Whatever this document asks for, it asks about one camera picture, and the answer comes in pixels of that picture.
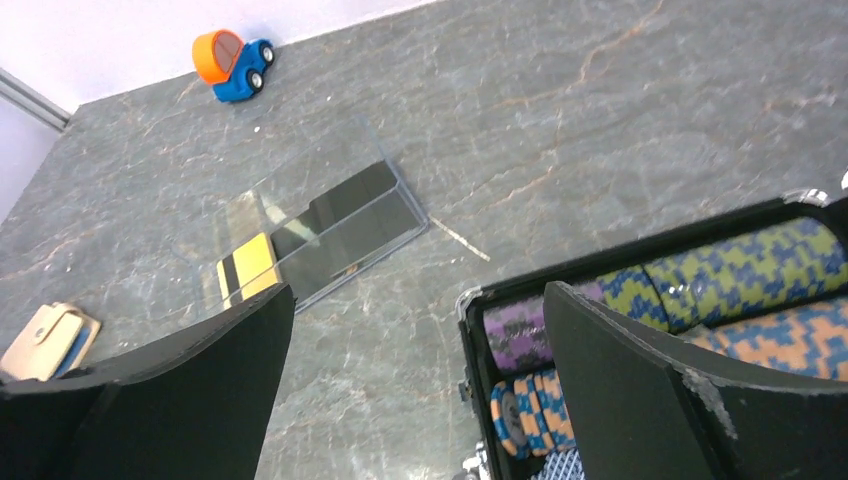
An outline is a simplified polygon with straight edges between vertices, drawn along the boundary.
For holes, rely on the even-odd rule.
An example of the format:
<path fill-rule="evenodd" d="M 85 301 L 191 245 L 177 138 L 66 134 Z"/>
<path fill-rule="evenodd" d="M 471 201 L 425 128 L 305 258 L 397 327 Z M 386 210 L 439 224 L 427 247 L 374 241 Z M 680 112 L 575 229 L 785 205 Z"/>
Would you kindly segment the clear acrylic card box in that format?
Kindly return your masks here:
<path fill-rule="evenodd" d="M 355 118 L 195 221 L 173 251 L 192 269 L 200 319 L 275 283 L 292 287 L 302 311 L 428 226 L 400 168 Z"/>

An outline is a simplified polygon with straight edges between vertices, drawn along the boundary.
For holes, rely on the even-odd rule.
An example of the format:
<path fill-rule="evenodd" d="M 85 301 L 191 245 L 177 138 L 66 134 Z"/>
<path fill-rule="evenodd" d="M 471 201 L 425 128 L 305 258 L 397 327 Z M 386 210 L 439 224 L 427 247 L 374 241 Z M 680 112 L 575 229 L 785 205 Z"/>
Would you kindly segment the beige leather card holder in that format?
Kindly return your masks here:
<path fill-rule="evenodd" d="M 15 380 L 47 381 L 80 366 L 101 323 L 69 303 L 44 304 L 1 358 Z"/>

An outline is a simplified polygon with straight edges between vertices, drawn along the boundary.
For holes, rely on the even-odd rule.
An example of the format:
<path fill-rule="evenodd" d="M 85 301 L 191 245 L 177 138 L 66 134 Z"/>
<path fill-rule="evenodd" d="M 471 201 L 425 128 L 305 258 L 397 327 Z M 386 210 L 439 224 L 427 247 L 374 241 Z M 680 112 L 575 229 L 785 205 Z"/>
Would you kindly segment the black and yellow credit cards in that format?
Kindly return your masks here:
<path fill-rule="evenodd" d="M 303 310 L 427 226 L 395 166 L 375 162 L 311 200 L 298 216 L 252 235 L 219 260 L 222 305 L 229 308 L 287 283 Z"/>

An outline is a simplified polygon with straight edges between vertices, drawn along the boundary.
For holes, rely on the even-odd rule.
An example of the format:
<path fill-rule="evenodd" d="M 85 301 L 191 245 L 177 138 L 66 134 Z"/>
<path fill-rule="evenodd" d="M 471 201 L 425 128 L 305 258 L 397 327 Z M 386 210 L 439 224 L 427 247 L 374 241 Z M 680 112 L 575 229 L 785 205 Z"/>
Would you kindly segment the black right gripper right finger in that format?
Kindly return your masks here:
<path fill-rule="evenodd" d="M 847 386 L 727 358 L 563 282 L 544 318 L 591 479 L 843 479 Z"/>

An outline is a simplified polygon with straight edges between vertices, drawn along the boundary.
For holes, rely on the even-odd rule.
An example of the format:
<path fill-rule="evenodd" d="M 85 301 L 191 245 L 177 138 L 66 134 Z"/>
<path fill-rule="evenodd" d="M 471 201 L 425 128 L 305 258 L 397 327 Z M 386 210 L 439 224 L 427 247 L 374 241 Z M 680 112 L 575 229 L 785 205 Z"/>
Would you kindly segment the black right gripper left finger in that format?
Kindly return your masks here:
<path fill-rule="evenodd" d="M 276 284 L 60 378 L 3 385 L 2 477 L 253 478 L 294 313 Z"/>

